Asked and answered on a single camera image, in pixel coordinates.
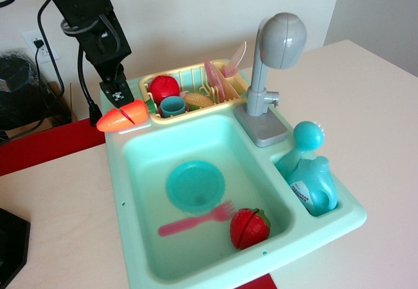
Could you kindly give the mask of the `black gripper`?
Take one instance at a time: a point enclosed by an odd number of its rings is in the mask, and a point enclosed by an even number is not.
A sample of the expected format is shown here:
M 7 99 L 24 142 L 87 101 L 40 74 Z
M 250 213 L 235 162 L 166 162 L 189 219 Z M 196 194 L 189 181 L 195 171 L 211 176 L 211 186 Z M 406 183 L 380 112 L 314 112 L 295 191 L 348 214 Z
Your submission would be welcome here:
M 78 41 L 102 79 L 105 97 L 115 108 L 134 102 L 121 64 L 131 54 L 131 48 L 115 12 L 82 15 L 77 26 L 83 30 Z

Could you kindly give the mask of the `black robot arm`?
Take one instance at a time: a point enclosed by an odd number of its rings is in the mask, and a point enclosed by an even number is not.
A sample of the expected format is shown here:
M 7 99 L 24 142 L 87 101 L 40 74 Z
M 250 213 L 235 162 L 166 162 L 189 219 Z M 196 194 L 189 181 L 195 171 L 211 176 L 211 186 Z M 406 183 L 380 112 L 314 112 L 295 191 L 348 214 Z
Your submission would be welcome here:
M 116 108 L 134 101 L 121 62 L 131 54 L 110 0 L 52 0 L 61 29 L 74 37 L 102 79 L 101 90 Z

